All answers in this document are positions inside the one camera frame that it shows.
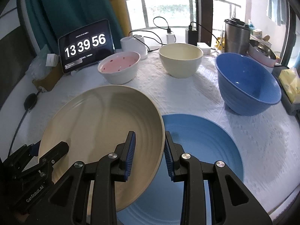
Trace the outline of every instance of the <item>cream bowl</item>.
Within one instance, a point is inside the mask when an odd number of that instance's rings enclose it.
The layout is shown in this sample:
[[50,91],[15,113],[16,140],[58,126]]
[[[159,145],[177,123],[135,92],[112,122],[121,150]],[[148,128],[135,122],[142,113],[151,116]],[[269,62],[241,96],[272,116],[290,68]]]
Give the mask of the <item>cream bowl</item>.
[[[134,202],[154,178],[164,151],[165,128],[161,113],[142,92],[124,85],[91,89],[64,105],[48,123],[39,157],[61,141],[69,152],[54,166],[56,183],[76,161],[97,162],[136,132],[131,174],[126,183],[115,182],[115,207],[120,211]],[[92,188],[87,214],[91,213]]]
[[141,59],[137,52],[119,52],[104,58],[98,65],[98,72],[114,85],[122,85],[137,75],[138,62]]
[[159,57],[166,71],[173,77],[191,77],[201,64],[203,51],[184,43],[167,44],[159,49]]

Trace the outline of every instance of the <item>metal screw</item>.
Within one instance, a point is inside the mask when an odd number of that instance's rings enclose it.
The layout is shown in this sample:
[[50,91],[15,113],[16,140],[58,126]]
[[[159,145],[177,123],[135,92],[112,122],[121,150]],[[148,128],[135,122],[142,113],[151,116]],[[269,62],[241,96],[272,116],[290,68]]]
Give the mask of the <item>metal screw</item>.
[[82,162],[75,162],[74,163],[74,167],[75,168],[80,168],[80,167],[82,167],[83,166],[83,163]]
[[117,156],[118,156],[118,155],[117,155],[116,153],[109,153],[109,154],[108,154],[108,158],[109,158],[109,159],[115,159],[115,158],[117,158]]
[[224,167],[225,166],[225,163],[223,161],[217,161],[216,165],[218,167]]
[[188,153],[183,153],[183,154],[181,155],[181,157],[182,157],[183,159],[190,159],[190,158],[191,158],[191,155],[188,154]]

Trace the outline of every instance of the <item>tissue pack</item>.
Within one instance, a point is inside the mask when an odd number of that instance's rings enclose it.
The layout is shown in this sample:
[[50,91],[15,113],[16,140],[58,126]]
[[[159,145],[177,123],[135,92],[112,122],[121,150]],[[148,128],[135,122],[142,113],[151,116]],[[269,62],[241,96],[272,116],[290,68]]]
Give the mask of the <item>tissue pack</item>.
[[292,104],[300,103],[300,79],[295,68],[280,72],[279,80]]

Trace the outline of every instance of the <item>thermos lid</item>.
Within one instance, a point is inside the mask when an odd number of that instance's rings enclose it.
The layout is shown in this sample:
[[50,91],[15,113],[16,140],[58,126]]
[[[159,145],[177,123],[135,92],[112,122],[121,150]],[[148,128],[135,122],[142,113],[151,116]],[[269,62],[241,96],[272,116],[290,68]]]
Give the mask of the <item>thermos lid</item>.
[[244,30],[250,30],[248,24],[246,24],[245,22],[243,22],[243,21],[241,21],[239,19],[236,19],[236,18],[225,19],[224,22],[226,24],[229,24],[229,25],[232,25],[232,26],[236,26],[236,27],[239,27],[239,28],[244,29]]

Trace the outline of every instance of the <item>cardboard box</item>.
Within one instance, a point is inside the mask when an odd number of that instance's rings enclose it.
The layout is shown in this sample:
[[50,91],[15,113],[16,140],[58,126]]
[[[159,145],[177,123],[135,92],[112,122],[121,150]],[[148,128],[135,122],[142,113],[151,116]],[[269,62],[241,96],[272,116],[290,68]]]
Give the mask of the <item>cardboard box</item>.
[[63,76],[62,65],[58,63],[56,67],[52,69],[52,71],[46,76],[44,79],[33,80],[32,83],[37,88],[37,90],[42,91],[51,91],[58,80]]

